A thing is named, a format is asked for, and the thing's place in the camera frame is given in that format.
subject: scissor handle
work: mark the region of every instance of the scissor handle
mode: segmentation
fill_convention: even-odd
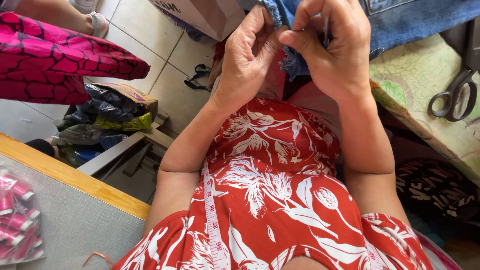
[[[445,119],[447,119],[450,122],[458,122],[467,116],[469,116],[473,109],[475,108],[475,104],[477,103],[477,84],[472,80],[472,76],[475,73],[472,72],[468,76],[465,77],[465,79],[456,87],[455,91],[453,92],[452,95],[452,104],[453,108],[447,112],[445,115]],[[465,109],[465,112],[460,116],[459,118],[456,118],[454,116],[455,113],[455,105],[458,103],[458,100],[460,99],[460,94],[462,93],[462,88],[465,84],[468,84],[470,87],[470,95],[468,97],[468,102],[467,102],[467,108]]]
[[[433,104],[435,103],[435,101],[437,101],[437,99],[439,99],[442,96],[446,97],[444,107],[439,111],[434,111]],[[428,104],[428,111],[431,112],[436,117],[446,116],[451,108],[452,108],[452,94],[450,92],[442,92],[442,93],[436,94],[435,96],[433,96],[433,98],[430,100],[430,103]]]

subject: sneaker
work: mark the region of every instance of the sneaker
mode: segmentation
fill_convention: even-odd
[[[68,0],[68,3],[81,14],[87,15],[96,10],[98,1],[99,0]]]
[[[92,12],[88,16],[92,18],[93,33],[91,36],[103,38],[108,32],[108,21],[100,13]]]

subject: woman's right hand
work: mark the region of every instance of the woman's right hand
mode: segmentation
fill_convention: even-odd
[[[317,31],[328,15],[333,40],[325,50]],[[339,105],[371,97],[369,81],[370,22],[359,0],[303,0],[291,31],[279,41],[306,60],[317,87]]]

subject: green patterned tablecloth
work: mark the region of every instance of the green patterned tablecloth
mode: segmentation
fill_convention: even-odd
[[[461,57],[434,35],[387,51],[370,63],[375,99],[396,118],[480,185],[480,95],[472,114],[451,123],[427,113],[432,97],[446,90],[461,67]],[[474,77],[480,85],[480,76]]]

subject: red floral dress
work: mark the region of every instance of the red floral dress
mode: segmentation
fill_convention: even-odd
[[[224,122],[207,162],[227,269],[280,270],[305,256],[330,270],[369,270],[366,239],[384,269],[432,269],[404,223],[360,215],[334,178],[338,153],[330,130],[285,102],[254,99]],[[113,269],[213,269],[213,260],[200,182],[190,211],[164,219]]]

